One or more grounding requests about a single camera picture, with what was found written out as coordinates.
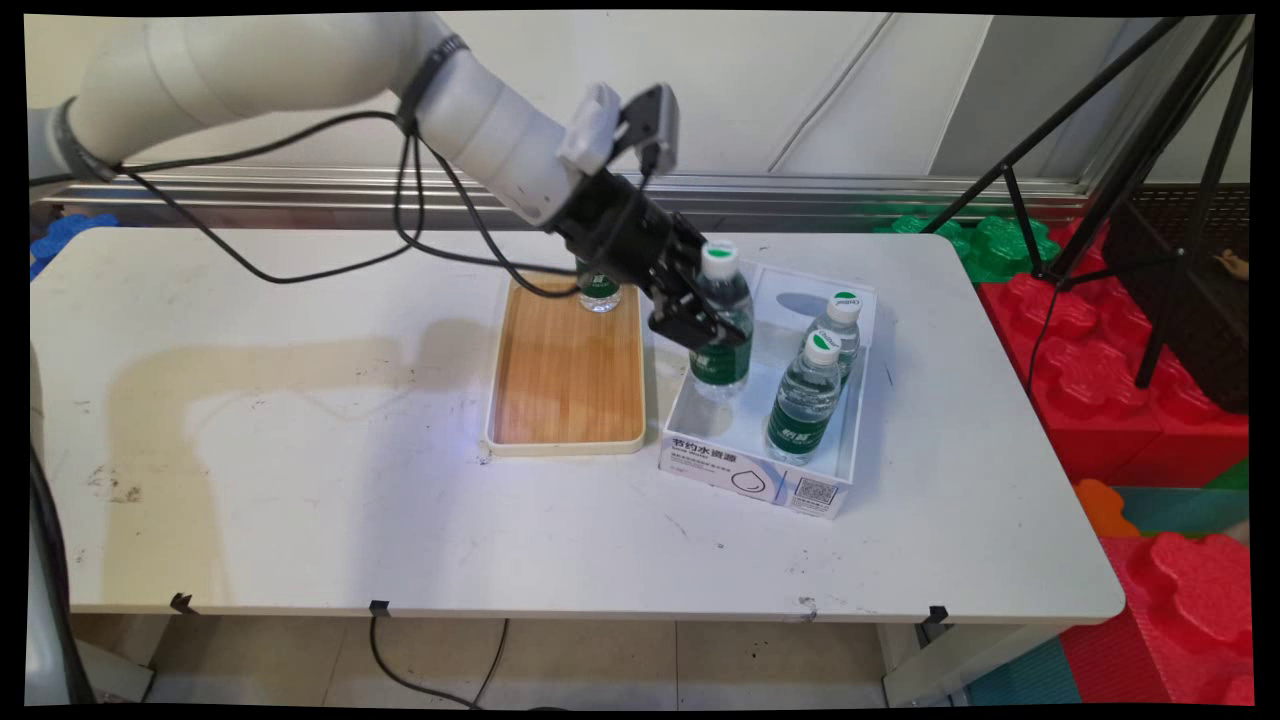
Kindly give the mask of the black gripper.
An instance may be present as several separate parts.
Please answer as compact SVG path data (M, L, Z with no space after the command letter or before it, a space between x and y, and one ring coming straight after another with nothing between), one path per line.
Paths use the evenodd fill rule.
M622 176L585 179L548 223L576 258L652 301L648 327L685 348L739 347L746 333L728 323L694 284L707 238Z

